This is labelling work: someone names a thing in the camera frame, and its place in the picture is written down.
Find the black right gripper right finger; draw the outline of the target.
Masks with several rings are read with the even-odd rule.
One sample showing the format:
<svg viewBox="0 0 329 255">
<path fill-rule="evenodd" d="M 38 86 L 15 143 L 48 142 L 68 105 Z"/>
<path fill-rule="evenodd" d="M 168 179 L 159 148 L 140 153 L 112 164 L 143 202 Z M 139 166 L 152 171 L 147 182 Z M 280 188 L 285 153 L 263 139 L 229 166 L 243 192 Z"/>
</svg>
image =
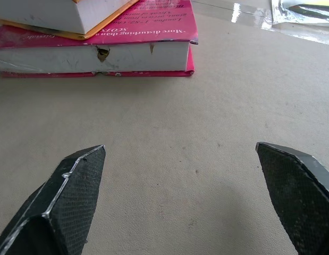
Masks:
<svg viewBox="0 0 329 255">
<path fill-rule="evenodd" d="M 312 155 L 258 142 L 272 205 L 298 254 L 329 254 L 329 171 Z"/>
</svg>

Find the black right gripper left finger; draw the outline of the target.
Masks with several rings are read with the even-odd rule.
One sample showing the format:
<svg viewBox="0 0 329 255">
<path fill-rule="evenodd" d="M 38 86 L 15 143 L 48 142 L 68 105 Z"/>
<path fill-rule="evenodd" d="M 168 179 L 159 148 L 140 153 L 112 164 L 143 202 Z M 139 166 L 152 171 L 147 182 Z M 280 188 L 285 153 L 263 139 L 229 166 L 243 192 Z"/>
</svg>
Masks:
<svg viewBox="0 0 329 255">
<path fill-rule="evenodd" d="M 0 254 L 82 254 L 97 206 L 103 145 L 66 156 L 0 235 Z"/>
</svg>

